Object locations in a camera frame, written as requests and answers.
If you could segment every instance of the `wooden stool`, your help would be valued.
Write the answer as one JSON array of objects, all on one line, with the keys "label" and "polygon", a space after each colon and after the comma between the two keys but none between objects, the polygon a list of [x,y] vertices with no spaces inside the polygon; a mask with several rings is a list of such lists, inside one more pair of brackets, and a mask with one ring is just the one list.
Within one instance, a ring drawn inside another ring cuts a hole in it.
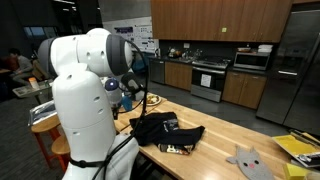
[{"label": "wooden stool", "polygon": [[43,120],[43,121],[41,121],[31,127],[31,131],[35,135],[35,137],[38,141],[38,144],[40,146],[41,152],[42,152],[42,154],[43,154],[43,156],[44,156],[44,158],[50,168],[51,168],[50,160],[52,158],[57,157],[57,155],[49,155],[48,154],[48,152],[45,148],[45,145],[43,144],[40,133],[49,132],[50,136],[52,138],[52,141],[55,141],[60,136],[60,133],[57,130],[57,126],[59,126],[59,125],[60,125],[60,121],[59,121],[58,115],[54,115],[54,116],[51,116],[48,119]]},{"label": "wooden stool", "polygon": [[58,156],[62,170],[65,172],[70,160],[70,147],[67,137],[65,135],[61,135],[60,137],[58,137],[58,139],[53,142],[51,150]]}]

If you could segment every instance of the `ceiling light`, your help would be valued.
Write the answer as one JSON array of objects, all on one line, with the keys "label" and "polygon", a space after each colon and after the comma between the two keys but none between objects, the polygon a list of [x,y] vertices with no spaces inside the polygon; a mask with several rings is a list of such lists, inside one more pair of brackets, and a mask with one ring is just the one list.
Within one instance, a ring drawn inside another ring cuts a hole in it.
[{"label": "ceiling light", "polygon": [[70,2],[70,1],[63,1],[63,0],[53,0],[56,2],[62,2],[62,3],[69,3],[69,4],[75,4],[74,2]]}]

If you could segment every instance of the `kitchen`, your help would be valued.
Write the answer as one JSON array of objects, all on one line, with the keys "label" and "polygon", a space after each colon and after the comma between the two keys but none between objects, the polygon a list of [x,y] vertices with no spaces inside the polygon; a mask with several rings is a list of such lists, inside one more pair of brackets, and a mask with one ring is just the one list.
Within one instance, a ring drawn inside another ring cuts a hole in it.
[{"label": "kitchen", "polygon": [[314,24],[320,8],[305,2],[151,1],[160,48],[149,58],[150,78],[320,135],[315,83],[320,28]]}]

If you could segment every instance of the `microwave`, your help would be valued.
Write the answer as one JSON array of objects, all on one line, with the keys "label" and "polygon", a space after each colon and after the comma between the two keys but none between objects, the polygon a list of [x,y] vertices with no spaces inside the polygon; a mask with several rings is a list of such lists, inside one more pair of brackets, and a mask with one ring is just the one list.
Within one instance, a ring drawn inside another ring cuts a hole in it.
[{"label": "microwave", "polygon": [[234,67],[266,70],[269,63],[269,53],[237,53],[234,60]]}]

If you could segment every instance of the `floor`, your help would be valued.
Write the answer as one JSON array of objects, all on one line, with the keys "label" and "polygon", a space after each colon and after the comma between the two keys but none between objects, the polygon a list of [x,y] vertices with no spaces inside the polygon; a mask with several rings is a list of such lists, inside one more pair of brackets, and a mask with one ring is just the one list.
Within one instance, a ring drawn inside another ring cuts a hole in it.
[{"label": "floor", "polygon": [[[157,83],[149,83],[149,91],[169,101],[224,119],[269,136],[287,134],[286,128],[255,117],[255,111],[227,102],[212,102],[190,95],[189,92]],[[40,154],[28,123],[28,111],[35,107],[35,98],[10,99],[0,103],[0,179],[61,179],[63,172],[57,160],[49,169]],[[48,135],[43,137],[50,142]],[[153,171],[147,179],[163,179]]]}]

